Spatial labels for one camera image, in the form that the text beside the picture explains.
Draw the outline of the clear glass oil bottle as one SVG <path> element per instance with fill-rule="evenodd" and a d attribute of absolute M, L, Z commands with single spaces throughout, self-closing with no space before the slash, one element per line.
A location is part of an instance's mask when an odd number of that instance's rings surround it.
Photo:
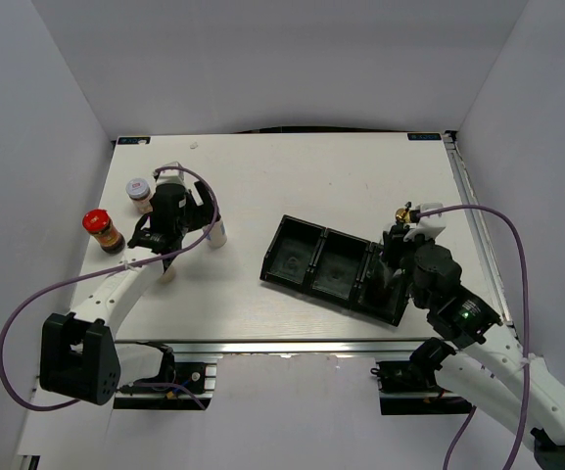
<path fill-rule="evenodd" d="M 411 202 L 396 210 L 395 222 L 383 231 L 380 260 L 392 271 L 400 269 L 404 260 L 413 252 L 414 244 L 405 237 L 410 231 Z"/>

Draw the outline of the small spice jar white lid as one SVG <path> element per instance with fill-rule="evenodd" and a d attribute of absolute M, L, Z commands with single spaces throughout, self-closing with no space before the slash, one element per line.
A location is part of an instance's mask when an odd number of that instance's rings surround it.
<path fill-rule="evenodd" d="M 151 187 L 144 178 L 137 177 L 130 179 L 126 184 L 125 192 L 134 207 L 141 214 L 153 210 L 151 205 Z"/>

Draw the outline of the white shaker with blue label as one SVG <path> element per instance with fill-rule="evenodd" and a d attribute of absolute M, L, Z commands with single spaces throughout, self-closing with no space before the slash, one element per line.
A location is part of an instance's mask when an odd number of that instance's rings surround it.
<path fill-rule="evenodd" d="M 226 244 L 227 234 L 221 215 L 216 218 L 214 223 L 205 226 L 203 231 L 210 248 L 219 249 Z"/>

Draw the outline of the white shaker with silver lid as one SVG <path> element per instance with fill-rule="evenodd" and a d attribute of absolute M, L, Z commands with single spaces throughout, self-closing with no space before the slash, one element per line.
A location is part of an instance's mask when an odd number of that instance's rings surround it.
<path fill-rule="evenodd" d="M 165 272 L 159 278 L 158 282 L 161 284 L 170 283 L 175 277 L 175 267 L 170 264 L 165 267 Z"/>

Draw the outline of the red lid sauce jar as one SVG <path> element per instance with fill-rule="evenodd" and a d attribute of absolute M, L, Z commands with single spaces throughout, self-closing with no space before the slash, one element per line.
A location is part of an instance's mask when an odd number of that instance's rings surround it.
<path fill-rule="evenodd" d="M 115 228 L 111 217 L 105 210 L 89 211 L 82 219 L 82 226 L 105 253 L 114 255 L 123 250 L 124 237 Z"/>

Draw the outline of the glass bottle with dark sauce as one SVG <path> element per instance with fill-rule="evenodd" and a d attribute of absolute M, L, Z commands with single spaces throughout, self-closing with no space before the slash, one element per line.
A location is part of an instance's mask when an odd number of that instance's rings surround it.
<path fill-rule="evenodd" d="M 401 268 L 390 267 L 378 258 L 365 279 L 364 304 L 369 311 L 381 316 L 400 313 L 405 300 L 402 280 Z"/>

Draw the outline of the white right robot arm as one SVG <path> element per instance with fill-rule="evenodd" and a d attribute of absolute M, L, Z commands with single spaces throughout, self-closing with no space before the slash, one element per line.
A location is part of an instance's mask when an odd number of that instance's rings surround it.
<path fill-rule="evenodd" d="M 381 261 L 438 334 L 412 353 L 412 382 L 459 394 L 513 432 L 540 468 L 565 469 L 565 386 L 461 284 L 460 266 L 435 242 L 439 232 L 396 222 L 383 234 Z"/>

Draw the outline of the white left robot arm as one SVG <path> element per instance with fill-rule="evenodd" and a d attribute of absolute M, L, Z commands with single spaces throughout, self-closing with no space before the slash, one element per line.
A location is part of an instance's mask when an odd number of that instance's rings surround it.
<path fill-rule="evenodd" d="M 156 391 L 169 388 L 175 366 L 169 349 L 143 342 L 119 346 L 119 327 L 145 292 L 186 252 L 185 236 L 211 229 L 219 216 L 210 186 L 198 180 L 160 183 L 152 211 L 137 221 L 115 273 L 67 314 L 43 323 L 39 385 L 48 392 L 98 405 L 123 386 L 138 382 Z"/>

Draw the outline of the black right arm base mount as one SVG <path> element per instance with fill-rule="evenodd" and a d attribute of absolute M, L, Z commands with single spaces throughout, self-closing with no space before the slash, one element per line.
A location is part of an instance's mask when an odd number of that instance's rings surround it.
<path fill-rule="evenodd" d="M 411 360 L 419 342 L 379 342 L 370 350 L 375 364 L 370 373 L 384 416 L 466 415 L 472 405 L 447 391 Z"/>

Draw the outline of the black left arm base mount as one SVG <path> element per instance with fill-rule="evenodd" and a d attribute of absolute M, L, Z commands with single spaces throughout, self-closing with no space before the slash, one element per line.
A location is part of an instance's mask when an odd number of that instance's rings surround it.
<path fill-rule="evenodd" d="M 212 401 L 216 363 L 160 343 L 117 346 L 120 410 L 204 411 Z"/>

